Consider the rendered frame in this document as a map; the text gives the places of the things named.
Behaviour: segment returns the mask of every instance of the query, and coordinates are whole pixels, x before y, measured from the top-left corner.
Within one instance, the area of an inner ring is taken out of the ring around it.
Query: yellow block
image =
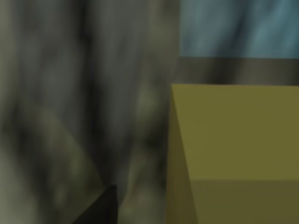
[[[299,87],[173,85],[166,224],[299,224]]]

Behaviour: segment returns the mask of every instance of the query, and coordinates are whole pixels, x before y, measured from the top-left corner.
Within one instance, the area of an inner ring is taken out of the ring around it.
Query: blue panel
[[[299,58],[299,0],[181,0],[180,55]]]

